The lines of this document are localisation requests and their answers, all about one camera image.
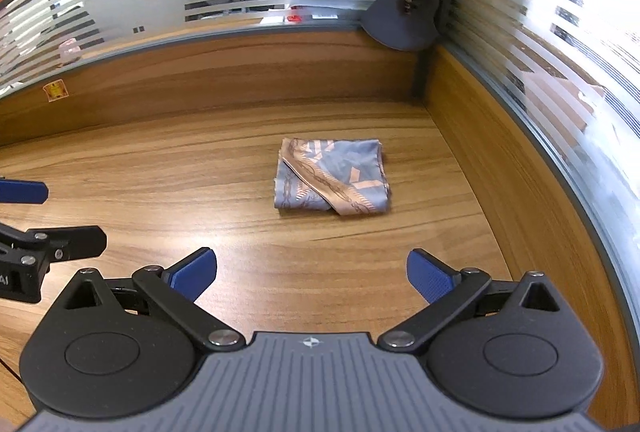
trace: folded cloth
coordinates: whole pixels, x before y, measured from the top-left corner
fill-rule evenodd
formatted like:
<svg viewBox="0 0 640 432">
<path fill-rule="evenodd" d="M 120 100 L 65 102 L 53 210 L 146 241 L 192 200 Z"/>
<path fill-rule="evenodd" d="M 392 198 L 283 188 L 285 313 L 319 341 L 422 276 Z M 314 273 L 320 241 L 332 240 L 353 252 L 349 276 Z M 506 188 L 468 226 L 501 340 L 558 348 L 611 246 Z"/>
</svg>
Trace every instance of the folded cloth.
<svg viewBox="0 0 640 432">
<path fill-rule="evenodd" d="M 388 210 L 389 185 L 377 139 L 282 141 L 276 208 L 333 208 L 340 215 Z"/>
</svg>

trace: gray gripper body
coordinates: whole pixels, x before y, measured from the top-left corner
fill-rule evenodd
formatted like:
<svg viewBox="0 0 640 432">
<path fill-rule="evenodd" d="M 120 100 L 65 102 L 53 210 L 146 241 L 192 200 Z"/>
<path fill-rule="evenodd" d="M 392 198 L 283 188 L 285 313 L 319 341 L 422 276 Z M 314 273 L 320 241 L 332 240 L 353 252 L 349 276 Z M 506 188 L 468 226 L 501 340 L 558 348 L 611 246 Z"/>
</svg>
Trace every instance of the gray gripper body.
<svg viewBox="0 0 640 432">
<path fill-rule="evenodd" d="M 76 420 L 43 411 L 22 432 L 596 432 L 587 417 L 510 422 L 447 398 L 416 358 L 367 333 L 256 333 L 212 354 L 181 392 L 142 414 Z"/>
</svg>

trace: yellow sticker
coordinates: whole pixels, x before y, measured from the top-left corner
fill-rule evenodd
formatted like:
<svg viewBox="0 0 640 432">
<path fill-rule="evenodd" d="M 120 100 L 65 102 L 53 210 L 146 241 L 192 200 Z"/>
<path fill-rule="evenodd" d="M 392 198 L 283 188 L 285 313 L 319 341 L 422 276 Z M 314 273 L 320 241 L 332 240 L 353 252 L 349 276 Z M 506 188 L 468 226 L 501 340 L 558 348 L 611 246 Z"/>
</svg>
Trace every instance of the yellow sticker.
<svg viewBox="0 0 640 432">
<path fill-rule="evenodd" d="M 62 99 L 63 97 L 67 97 L 69 95 L 65 86 L 65 82 L 61 79 L 57 79 L 56 81 L 47 83 L 42 89 L 44 92 L 46 92 L 49 102 L 55 101 L 57 99 Z"/>
</svg>

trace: wood grain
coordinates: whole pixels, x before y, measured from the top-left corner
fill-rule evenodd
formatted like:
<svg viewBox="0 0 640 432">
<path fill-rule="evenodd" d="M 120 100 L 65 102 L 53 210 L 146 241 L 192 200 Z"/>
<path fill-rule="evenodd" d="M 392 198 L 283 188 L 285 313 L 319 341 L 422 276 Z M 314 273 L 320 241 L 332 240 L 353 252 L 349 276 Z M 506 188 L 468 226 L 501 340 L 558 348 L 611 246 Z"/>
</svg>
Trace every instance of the wood grain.
<svg viewBox="0 0 640 432">
<path fill-rule="evenodd" d="M 606 374 L 590 408 L 607 429 L 640 419 L 636 368 L 618 300 L 574 205 L 491 94 L 438 48 L 427 106 L 453 150 L 514 278 L 551 277 L 595 339 Z"/>
<path fill-rule="evenodd" d="M 378 138 L 391 211 L 365 218 L 273 208 L 285 136 Z M 0 303 L 0 356 L 17 368 L 34 327 L 79 268 L 106 277 L 167 266 L 203 245 L 218 278 L 200 299 L 240 329 L 370 331 L 377 337 L 424 301 L 406 280 L 406 256 L 423 247 L 453 267 L 509 273 L 465 177 L 421 106 L 310 102 L 220 108 L 11 145 L 8 177 L 44 180 L 42 206 L 0 205 L 21 229 L 99 224 L 99 259 L 54 264 L 43 302 Z"/>
<path fill-rule="evenodd" d="M 408 98 L 415 57 L 361 31 L 184 42 L 62 71 L 0 100 L 0 145 L 218 106 L 300 98 Z"/>
<path fill-rule="evenodd" d="M 3 419 L 17 426 L 24 423 L 33 413 L 33 405 L 22 384 L 0 365 L 0 432 L 5 432 L 2 428 Z"/>
</svg>

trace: metal screw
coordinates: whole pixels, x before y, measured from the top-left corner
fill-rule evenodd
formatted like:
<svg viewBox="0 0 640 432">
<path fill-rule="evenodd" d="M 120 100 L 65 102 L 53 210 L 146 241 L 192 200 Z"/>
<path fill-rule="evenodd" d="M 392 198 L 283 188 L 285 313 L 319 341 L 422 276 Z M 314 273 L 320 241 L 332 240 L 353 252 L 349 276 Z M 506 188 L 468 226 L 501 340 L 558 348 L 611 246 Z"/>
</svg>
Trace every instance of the metal screw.
<svg viewBox="0 0 640 432">
<path fill-rule="evenodd" d="M 220 329 L 209 335 L 209 341 L 215 346 L 234 346 L 240 341 L 240 335 L 231 329 Z"/>
<path fill-rule="evenodd" d="M 406 331 L 389 331 L 382 337 L 382 340 L 393 348 L 405 348 L 413 345 L 415 342 L 414 335 Z"/>
</svg>

